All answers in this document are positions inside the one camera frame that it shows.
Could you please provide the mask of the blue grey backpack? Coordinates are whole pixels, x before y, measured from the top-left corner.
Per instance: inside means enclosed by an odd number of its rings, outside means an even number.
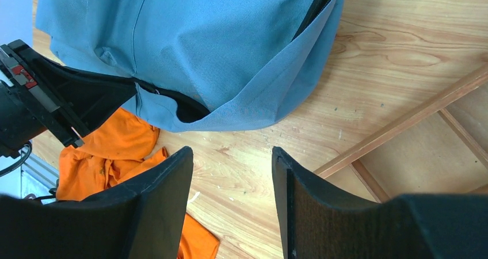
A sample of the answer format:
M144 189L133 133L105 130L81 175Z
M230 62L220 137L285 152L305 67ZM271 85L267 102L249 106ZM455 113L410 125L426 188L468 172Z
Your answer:
M38 0L36 28L81 70L179 92L209 114L186 121L142 87L126 110L171 132L257 130L317 86L344 0Z

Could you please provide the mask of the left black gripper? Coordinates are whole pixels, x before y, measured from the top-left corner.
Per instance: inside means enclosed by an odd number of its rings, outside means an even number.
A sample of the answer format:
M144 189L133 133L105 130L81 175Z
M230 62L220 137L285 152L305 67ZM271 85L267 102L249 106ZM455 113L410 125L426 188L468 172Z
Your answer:
M136 94L132 79L62 66L22 40L1 46L1 155L20 149L46 130L64 146L81 147Z

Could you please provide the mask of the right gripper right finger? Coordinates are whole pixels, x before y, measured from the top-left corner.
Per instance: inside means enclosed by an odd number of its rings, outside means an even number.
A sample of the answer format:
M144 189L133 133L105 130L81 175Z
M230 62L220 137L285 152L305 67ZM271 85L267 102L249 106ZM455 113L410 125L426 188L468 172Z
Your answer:
M272 178L285 258L486 258L486 195L355 196L280 147Z

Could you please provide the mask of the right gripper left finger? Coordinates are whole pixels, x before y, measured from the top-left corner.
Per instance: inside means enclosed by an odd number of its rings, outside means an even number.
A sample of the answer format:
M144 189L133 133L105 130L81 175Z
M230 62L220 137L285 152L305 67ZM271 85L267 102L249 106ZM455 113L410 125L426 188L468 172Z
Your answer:
M82 201L1 197L2 258L176 258L193 173L185 146Z

